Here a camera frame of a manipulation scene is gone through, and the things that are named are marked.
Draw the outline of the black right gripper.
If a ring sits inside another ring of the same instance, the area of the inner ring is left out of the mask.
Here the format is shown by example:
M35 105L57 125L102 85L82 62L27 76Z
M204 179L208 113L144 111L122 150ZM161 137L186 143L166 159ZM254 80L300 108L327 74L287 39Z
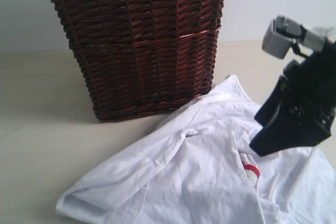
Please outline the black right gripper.
M249 147L267 156L295 147L312 147L331 136L335 119L335 43L283 69L272 93L255 116L262 129Z

